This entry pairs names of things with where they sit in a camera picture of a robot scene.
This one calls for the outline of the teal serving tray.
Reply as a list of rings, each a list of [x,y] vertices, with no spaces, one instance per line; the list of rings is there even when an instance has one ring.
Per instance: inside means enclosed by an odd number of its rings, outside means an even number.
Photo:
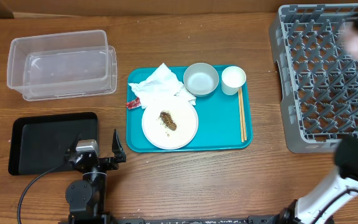
[[[195,110],[198,114],[198,131],[186,146],[175,150],[163,150],[152,145],[142,131],[141,107],[127,110],[126,141],[135,152],[196,152],[243,149],[253,139],[252,120],[247,87],[242,86],[247,140],[241,142],[241,124],[238,95],[226,95],[218,86],[207,96],[196,99]]]

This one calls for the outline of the crumpled white paper napkin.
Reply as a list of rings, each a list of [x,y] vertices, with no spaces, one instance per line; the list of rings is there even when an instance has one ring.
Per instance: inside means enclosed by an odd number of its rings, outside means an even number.
[[[135,96],[140,98],[142,109],[146,109],[157,96],[178,96],[193,106],[196,105],[196,96],[186,89],[164,63],[144,81],[130,83],[129,86]]]

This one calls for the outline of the small white plate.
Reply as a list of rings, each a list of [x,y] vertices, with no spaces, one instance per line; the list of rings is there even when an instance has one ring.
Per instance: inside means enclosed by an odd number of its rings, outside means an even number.
[[[346,22],[341,27],[339,36],[343,48],[354,60],[358,60],[358,30],[352,22]]]

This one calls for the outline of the brown food scrap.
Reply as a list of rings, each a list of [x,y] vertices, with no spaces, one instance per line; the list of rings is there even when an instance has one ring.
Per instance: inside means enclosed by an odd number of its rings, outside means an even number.
[[[165,111],[162,111],[162,112],[160,113],[160,118],[161,118],[161,120],[163,121],[164,125],[165,125],[168,129],[170,129],[170,130],[172,130],[172,131],[175,131],[175,130],[177,129],[177,125],[176,125],[176,123],[173,121],[173,119],[172,119],[170,113],[167,113],[167,112],[165,112]]]

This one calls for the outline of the clear plastic storage bin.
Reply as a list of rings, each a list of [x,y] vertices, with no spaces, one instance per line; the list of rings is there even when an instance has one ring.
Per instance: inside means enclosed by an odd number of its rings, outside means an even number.
[[[105,90],[111,84],[108,50],[103,30],[16,38],[7,86],[29,98]]]

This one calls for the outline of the white cup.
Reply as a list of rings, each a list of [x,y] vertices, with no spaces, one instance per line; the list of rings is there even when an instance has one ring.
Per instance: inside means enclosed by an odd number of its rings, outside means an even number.
[[[235,95],[246,82],[246,73],[237,66],[230,66],[223,70],[221,88],[226,95]]]

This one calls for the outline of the grey dishwasher rack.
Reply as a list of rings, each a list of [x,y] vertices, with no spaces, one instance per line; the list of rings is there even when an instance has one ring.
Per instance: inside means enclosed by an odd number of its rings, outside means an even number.
[[[289,4],[269,27],[291,152],[332,152],[342,138],[358,138],[358,61],[339,38],[356,13],[358,3]]]

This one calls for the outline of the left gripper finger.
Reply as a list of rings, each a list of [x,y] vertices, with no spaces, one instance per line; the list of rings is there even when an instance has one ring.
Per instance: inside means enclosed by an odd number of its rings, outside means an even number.
[[[124,152],[122,144],[119,140],[117,129],[115,129],[113,133],[112,152],[114,153],[114,160],[116,163],[126,162],[126,153]]]
[[[80,140],[81,140],[81,133],[78,133],[78,135],[76,136],[76,138],[74,139],[72,144],[69,146],[69,148],[65,152],[64,157],[63,157],[64,161],[69,161],[70,157],[75,154],[76,146]]]

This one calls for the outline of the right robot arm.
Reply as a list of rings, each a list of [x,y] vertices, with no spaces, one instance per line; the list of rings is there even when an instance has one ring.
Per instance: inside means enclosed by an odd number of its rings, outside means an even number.
[[[269,29],[287,148],[331,152],[332,171],[271,223],[332,223],[358,196],[358,4],[289,4]]]

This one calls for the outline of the red sauce packet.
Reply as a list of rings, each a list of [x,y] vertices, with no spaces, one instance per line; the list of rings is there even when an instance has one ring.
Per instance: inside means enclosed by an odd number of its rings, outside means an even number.
[[[141,102],[140,102],[140,98],[137,97],[136,99],[129,101],[126,103],[126,108],[129,110],[135,109],[141,107]]]

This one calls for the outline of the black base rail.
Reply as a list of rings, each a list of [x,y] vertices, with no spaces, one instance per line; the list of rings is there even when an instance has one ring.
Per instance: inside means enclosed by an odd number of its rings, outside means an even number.
[[[59,222],[58,224],[69,223],[110,223],[110,224],[271,224],[278,223],[278,215],[253,215],[247,218],[214,218],[214,219],[167,219],[167,220],[144,220],[143,218],[111,218],[110,220],[95,221],[70,221]]]

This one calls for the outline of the grey bowl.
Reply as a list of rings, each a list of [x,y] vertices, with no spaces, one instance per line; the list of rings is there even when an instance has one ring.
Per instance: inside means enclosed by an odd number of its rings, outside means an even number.
[[[208,63],[194,63],[185,70],[183,83],[193,95],[206,96],[219,84],[218,71]]]

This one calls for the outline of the large white plate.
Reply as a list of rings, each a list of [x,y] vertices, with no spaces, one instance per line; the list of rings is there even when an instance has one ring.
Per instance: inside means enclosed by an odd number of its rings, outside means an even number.
[[[168,129],[160,118],[160,113],[170,113],[177,129]],[[161,96],[152,101],[142,115],[142,131],[146,139],[155,147],[175,150],[189,144],[198,131],[198,114],[195,107],[178,96]]]

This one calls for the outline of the wooden chopstick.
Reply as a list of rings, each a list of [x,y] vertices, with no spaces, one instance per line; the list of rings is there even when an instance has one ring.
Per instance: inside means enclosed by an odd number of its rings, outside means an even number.
[[[244,110],[244,97],[242,87],[239,89],[239,103],[241,109],[241,122],[242,122],[242,138],[245,142],[247,140],[247,129],[246,129],[246,119],[245,119],[245,110]]]
[[[239,100],[239,116],[240,116],[240,124],[241,124],[241,142],[245,142],[246,140],[246,130],[244,127],[244,106],[243,106],[243,97],[242,97],[242,88],[237,92],[238,100]]]

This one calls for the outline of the black plastic tray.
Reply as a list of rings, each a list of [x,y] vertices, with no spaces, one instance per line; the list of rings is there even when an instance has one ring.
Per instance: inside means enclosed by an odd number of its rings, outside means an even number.
[[[98,141],[98,131],[94,112],[18,118],[12,125],[8,172],[41,174],[59,166],[77,138]]]

